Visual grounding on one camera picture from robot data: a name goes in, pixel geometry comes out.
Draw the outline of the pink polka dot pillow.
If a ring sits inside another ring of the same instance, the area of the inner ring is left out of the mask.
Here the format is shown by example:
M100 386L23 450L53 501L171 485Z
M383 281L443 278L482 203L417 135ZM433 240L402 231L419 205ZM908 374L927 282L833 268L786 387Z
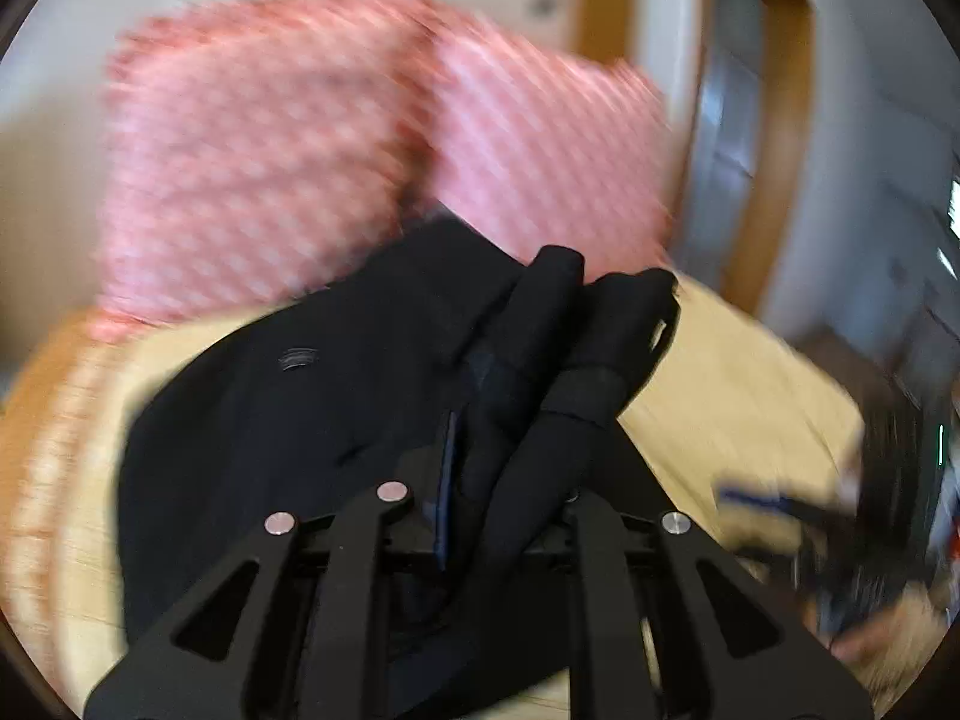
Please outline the pink polka dot pillow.
M233 0L143 21L107 64L94 335L274 305L402 227L431 0Z
M578 250L588 280L664 265L670 132L641 70L455 20L434 43L427 199L506 254Z

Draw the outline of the wooden door frame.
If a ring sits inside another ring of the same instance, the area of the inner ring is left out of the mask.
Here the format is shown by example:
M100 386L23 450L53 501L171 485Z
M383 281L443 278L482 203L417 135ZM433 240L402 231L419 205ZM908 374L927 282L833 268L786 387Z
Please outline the wooden door frame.
M799 197L815 107L811 0L760 0L760 94L754 183L721 294L758 317ZM569 45L588 59L633 59L665 94L670 142L665 196L680 213L690 185L708 70L713 0L571 0Z

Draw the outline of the black pants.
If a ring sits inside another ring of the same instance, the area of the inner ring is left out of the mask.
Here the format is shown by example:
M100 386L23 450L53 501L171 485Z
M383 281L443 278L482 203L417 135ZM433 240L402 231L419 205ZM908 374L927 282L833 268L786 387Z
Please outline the black pants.
M128 429L117 481L125 639L267 515L333 514L451 457L443 573L392 593L395 718L454 718L566 663L565 606L517 558L576 491L667 504L620 415L679 320L662 268L590 280L576 250L521 263L452 218L205 349Z

